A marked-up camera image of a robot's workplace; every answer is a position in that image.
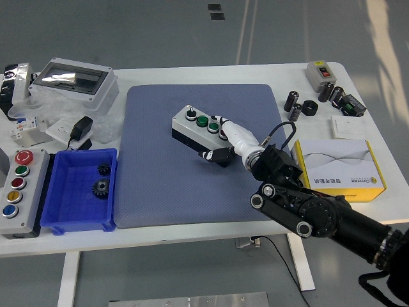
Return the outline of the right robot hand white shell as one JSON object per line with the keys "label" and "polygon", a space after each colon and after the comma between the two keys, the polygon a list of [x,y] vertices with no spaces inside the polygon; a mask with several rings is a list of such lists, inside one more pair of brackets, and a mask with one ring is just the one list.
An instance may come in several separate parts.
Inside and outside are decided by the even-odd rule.
{"label": "right robot hand white shell", "polygon": [[214,115],[212,119],[219,123],[231,147],[199,152],[198,155],[208,162],[217,164],[228,164],[233,157],[239,155],[244,167],[250,171],[252,165],[264,151],[253,133],[222,116]]}

